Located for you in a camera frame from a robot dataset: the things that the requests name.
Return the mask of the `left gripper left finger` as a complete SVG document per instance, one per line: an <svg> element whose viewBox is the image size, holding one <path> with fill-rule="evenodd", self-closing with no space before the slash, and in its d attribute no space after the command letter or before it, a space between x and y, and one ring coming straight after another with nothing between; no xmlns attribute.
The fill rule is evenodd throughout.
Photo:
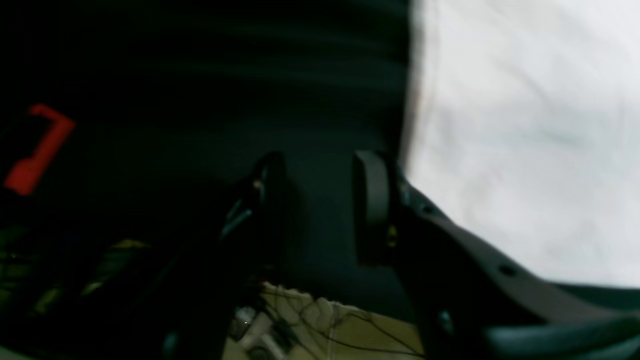
<svg viewBox="0 0 640 360"><path fill-rule="evenodd" d="M282 230L287 182L282 152L263 155L214 207L169 278L167 360L219 360L235 307Z"/></svg>

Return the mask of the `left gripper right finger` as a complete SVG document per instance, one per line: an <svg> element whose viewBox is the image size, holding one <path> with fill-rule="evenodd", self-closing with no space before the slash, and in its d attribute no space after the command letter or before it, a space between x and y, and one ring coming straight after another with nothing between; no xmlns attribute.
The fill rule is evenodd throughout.
<svg viewBox="0 0 640 360"><path fill-rule="evenodd" d="M395 272L428 360L637 360L639 312L583 301L449 219L392 159L352 157L358 262Z"/></svg>

